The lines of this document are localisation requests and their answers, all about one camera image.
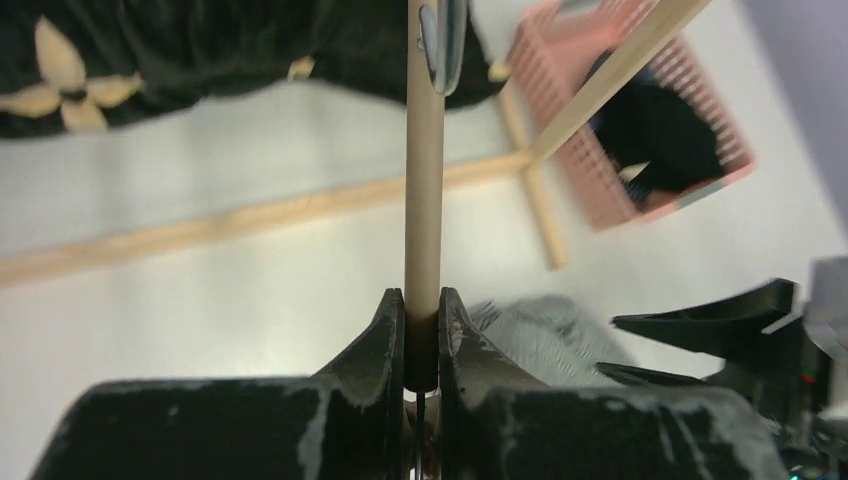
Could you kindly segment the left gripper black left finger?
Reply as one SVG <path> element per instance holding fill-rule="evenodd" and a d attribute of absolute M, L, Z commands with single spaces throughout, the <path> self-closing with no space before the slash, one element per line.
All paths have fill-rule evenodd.
<path fill-rule="evenodd" d="M 66 411 L 35 479 L 402 479 L 404 304 L 307 377 L 125 380 Z"/>

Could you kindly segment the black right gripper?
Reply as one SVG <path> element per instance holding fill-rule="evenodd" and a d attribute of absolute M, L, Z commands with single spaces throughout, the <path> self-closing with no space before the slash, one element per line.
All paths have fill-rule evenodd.
<path fill-rule="evenodd" d="M 831 358 L 793 314 L 796 284 L 774 278 L 707 304 L 616 316 L 611 324 L 649 340 L 724 359 L 704 380 L 632 365 L 595 368 L 628 386 L 721 386 L 746 399 L 772 434 L 790 479 L 847 477 L 847 422 L 826 420 Z"/>

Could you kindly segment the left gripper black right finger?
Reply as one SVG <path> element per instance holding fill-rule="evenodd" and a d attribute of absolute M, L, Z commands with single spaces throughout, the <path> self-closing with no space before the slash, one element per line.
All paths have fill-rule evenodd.
<path fill-rule="evenodd" d="M 546 385 L 470 321 L 439 307 L 445 479 L 784 479 L 770 432 L 736 393 L 712 387 Z"/>

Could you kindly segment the grey striped underwear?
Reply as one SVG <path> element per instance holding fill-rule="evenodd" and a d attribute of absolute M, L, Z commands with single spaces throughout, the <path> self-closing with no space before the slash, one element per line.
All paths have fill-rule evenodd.
<path fill-rule="evenodd" d="M 488 301 L 471 307 L 469 315 L 509 359 L 551 386 L 615 386 L 596 364 L 635 363 L 606 326 L 564 295 Z"/>

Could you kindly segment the wooden hanger with grey underwear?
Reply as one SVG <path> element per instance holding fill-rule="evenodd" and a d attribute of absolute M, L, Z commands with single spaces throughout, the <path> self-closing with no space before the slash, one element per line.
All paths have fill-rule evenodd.
<path fill-rule="evenodd" d="M 463 0 L 408 4 L 405 169 L 405 371 L 408 390 L 438 385 L 445 99 L 459 83 Z"/>

